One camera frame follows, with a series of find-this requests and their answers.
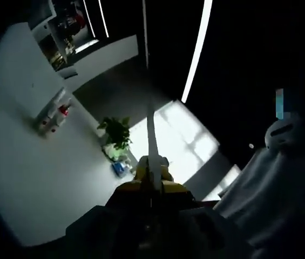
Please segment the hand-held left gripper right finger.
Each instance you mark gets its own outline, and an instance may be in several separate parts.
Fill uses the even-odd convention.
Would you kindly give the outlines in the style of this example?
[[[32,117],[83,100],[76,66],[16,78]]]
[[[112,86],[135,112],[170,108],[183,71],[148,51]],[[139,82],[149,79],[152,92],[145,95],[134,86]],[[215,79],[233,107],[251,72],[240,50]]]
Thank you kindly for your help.
[[[174,182],[167,158],[158,158],[162,216],[157,244],[165,258],[223,258],[224,236],[204,209],[217,201],[197,201],[183,185]]]

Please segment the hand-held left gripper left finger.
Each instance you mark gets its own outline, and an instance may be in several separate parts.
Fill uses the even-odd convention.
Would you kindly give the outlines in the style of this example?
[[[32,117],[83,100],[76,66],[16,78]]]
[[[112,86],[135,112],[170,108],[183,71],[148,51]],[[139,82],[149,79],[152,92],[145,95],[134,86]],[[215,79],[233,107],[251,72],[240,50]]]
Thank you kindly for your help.
[[[132,181],[67,227],[66,257],[152,258],[151,190],[150,160],[141,158]]]

